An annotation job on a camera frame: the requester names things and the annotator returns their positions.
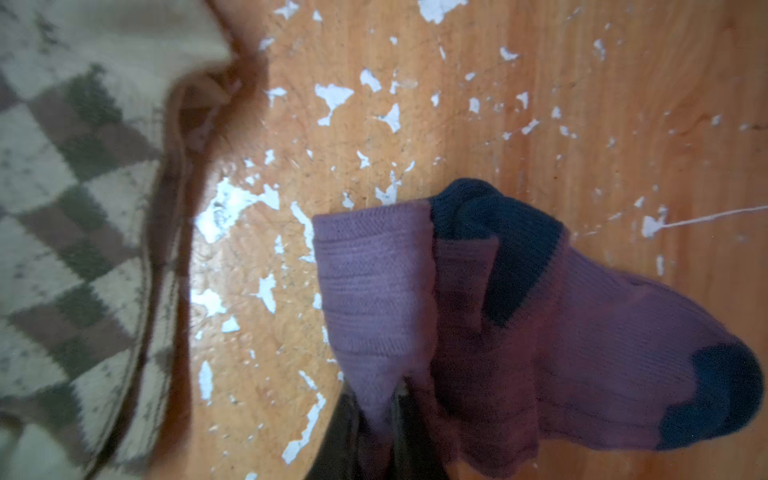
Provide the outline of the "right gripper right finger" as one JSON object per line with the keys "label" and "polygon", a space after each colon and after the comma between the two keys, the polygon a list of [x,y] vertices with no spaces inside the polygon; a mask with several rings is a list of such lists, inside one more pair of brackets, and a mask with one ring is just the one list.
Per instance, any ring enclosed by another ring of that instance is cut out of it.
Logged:
{"label": "right gripper right finger", "polygon": [[394,430],[389,478],[396,480],[448,480],[418,405],[405,383],[395,391],[391,404]]}

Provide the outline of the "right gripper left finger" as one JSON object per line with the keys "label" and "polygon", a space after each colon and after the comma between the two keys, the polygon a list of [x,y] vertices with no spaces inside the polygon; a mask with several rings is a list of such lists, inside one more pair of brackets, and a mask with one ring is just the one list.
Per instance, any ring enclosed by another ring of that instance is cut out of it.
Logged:
{"label": "right gripper left finger", "polygon": [[344,383],[306,480],[362,478],[358,452],[362,420],[356,396]]}

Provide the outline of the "purple sock with yellow cuff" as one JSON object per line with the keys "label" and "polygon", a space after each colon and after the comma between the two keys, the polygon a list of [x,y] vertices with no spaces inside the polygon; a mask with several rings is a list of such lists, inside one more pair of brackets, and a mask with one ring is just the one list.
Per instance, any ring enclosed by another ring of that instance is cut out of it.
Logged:
{"label": "purple sock with yellow cuff", "polygon": [[445,470],[494,478],[544,439],[673,450],[761,407],[757,356],[706,310],[592,261],[484,181],[312,225],[329,344],[363,417],[361,479],[390,479],[401,383]]}

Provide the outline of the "beige argyle sock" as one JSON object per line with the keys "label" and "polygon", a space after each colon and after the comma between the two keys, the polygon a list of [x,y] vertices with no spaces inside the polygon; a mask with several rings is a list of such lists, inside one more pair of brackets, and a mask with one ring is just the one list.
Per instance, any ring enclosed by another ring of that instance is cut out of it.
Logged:
{"label": "beige argyle sock", "polygon": [[166,414],[189,165],[230,100],[204,1],[1,5],[1,475],[139,479]]}

